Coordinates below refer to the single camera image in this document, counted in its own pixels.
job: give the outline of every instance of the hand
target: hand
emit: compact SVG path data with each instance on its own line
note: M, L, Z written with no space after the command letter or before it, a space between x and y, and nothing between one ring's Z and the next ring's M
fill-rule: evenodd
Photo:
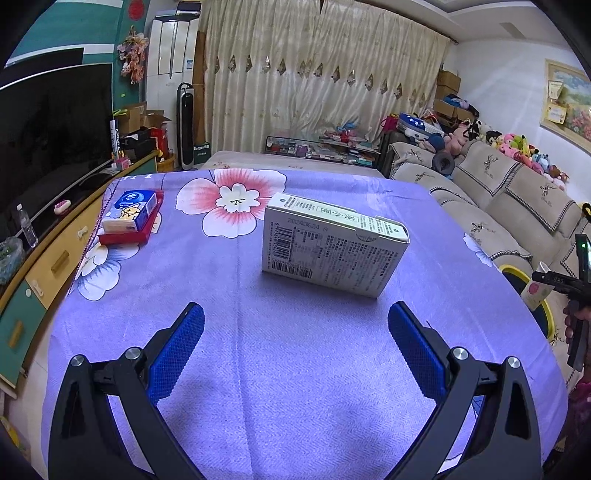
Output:
M575 319L586 320L587 322L591 322L591 307L585 307L584 309L579 310L578 312L571 312L570 308L566 307L562 311L562 313L566 315L566 318L564 319L564 324L566 325L566 331L564 333L566 337L566 343L570 343L574 335L574 330L570 325L574 323Z

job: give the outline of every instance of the beige sofa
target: beige sofa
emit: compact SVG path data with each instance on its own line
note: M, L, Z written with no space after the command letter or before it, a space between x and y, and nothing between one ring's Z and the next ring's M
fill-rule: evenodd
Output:
M574 235L591 237L591 226L577 204L543 176L482 142L466 144L451 180L431 170L433 154L406 143L390 148L390 178L425 187L497 267L513 265L531 276L544 262L577 275ZM567 299L552 293L548 302L557 332L551 343L570 390L580 376L566 364Z

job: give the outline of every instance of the purple tablecloth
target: purple tablecloth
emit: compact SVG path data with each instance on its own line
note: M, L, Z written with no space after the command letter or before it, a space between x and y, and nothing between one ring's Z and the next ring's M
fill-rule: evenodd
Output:
M229 169L131 177L114 183L105 203L136 188L165 192L157 232L140 248L91 242L56 314L45 455L68 360L114 359L145 345L195 301L205 332L158 408L209 480L381 480L434 408L388 332L398 300L477 359L521 359L548 455L567 407L548 342L501 273L420 186ZM283 190L407 226L410 246L378 300L261 272L264 206ZM120 403L112 405L131 457L148 468ZM450 459L474 420L471 410Z

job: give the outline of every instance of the barcode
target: barcode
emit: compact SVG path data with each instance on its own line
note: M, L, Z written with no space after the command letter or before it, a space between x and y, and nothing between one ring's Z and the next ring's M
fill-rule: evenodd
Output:
M291 229L278 226L275 229L275 241L273 242L273 256L282 258L283 260L290 259L291 243L292 243Z
M279 260L271 261L271 268L273 270L279 270L281 272L304 278L312 278L312 275L314 274L310 268L301 267L289 262L280 262Z

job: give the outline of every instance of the blue tissue pack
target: blue tissue pack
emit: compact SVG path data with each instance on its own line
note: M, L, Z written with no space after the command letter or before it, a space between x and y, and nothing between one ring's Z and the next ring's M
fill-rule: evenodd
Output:
M156 208L153 190L129 190L106 213L102 221L105 233L140 232Z

